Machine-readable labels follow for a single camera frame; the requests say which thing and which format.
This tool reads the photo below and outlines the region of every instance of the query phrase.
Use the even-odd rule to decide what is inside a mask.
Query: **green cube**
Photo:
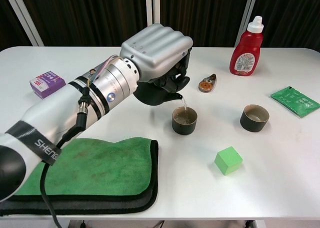
[[[215,164],[224,175],[237,170],[241,166],[242,161],[241,156],[232,146],[219,151],[214,160]]]

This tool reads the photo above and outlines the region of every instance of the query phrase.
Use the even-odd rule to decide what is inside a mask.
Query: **black strap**
[[[6,134],[21,141],[44,162],[53,165],[61,154],[61,150],[44,137],[36,128],[24,121],[17,122]]]

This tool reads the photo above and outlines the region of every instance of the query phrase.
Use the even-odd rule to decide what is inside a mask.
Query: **green sachet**
[[[271,97],[285,105],[300,118],[320,107],[319,103],[290,86],[271,94]]]

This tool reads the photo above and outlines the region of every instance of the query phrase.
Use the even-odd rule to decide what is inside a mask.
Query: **water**
[[[262,122],[260,117],[254,115],[254,114],[248,114],[248,118],[254,120],[255,122]]]
[[[189,120],[188,112],[187,112],[187,102],[184,97],[182,97],[181,101],[183,102],[183,106],[184,106],[184,115],[182,117],[179,117],[178,122],[182,123],[182,124],[190,124],[190,120]]]
[[[187,113],[187,103],[184,97],[182,97],[181,101],[183,102],[184,112]]]

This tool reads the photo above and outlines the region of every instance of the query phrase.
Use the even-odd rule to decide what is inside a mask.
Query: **brown cup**
[[[178,134],[191,134],[196,128],[197,118],[194,109],[178,107],[172,113],[172,128]]]
[[[265,108],[260,105],[250,104],[245,106],[240,124],[248,131],[259,132],[263,129],[269,117],[269,113]]]

